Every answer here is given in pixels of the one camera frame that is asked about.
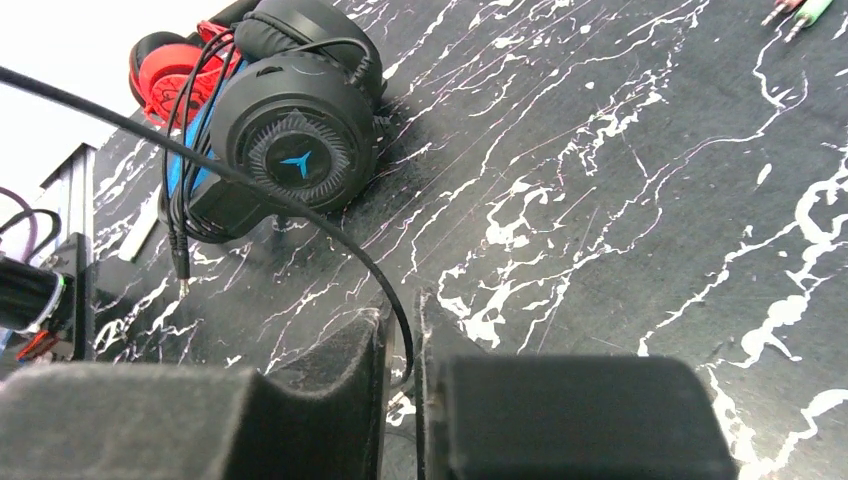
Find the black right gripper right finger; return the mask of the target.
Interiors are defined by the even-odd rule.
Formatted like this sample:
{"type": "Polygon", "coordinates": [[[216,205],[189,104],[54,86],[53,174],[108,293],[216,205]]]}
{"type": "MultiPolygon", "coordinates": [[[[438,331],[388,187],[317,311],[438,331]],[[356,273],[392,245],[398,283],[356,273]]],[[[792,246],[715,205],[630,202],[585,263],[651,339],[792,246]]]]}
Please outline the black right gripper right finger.
{"type": "Polygon", "coordinates": [[[695,372],[669,357],[484,351],[415,302],[422,479],[734,479],[695,372]]]}

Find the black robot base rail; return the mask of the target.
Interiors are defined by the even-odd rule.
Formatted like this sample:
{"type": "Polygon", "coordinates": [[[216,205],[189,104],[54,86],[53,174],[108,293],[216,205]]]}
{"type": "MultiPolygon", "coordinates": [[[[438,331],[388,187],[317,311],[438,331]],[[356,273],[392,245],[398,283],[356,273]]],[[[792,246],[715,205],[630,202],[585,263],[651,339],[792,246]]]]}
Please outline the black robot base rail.
{"type": "Polygon", "coordinates": [[[39,197],[1,190],[1,364],[90,360],[94,150],[80,147],[39,197]]]}

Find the blue black headphones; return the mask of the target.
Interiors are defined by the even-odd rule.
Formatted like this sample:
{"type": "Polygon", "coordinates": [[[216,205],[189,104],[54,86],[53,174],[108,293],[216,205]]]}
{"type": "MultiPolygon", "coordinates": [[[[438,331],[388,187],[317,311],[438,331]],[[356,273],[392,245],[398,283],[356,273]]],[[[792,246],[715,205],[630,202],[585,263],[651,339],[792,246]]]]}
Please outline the blue black headphones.
{"type": "MultiPolygon", "coordinates": [[[[318,213],[354,199],[372,177],[386,84],[363,29],[324,1],[237,1],[211,19],[233,31],[241,59],[180,129],[182,144],[318,213]]],[[[172,150],[160,212],[177,277],[188,242],[220,244],[293,211],[172,150]]]]}

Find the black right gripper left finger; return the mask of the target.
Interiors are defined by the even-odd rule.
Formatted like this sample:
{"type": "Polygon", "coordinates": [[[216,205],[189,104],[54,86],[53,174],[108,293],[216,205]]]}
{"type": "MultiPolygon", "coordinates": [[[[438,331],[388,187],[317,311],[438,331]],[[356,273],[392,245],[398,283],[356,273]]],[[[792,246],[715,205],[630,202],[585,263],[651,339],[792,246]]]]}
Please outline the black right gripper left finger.
{"type": "Polygon", "coordinates": [[[393,317],[360,310],[269,375],[101,362],[1,388],[5,479],[376,479],[393,317]]]}

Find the red headphones with cable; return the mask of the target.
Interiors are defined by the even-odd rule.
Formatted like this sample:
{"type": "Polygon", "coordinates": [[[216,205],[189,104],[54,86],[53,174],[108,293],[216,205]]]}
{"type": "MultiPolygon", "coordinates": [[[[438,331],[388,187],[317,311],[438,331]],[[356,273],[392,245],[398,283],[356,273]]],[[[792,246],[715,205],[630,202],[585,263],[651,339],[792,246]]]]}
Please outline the red headphones with cable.
{"type": "Polygon", "coordinates": [[[197,40],[172,32],[140,39],[129,55],[130,90],[145,117],[157,126],[181,128],[210,99],[221,74],[236,69],[240,54],[233,31],[209,21],[197,40]]]}

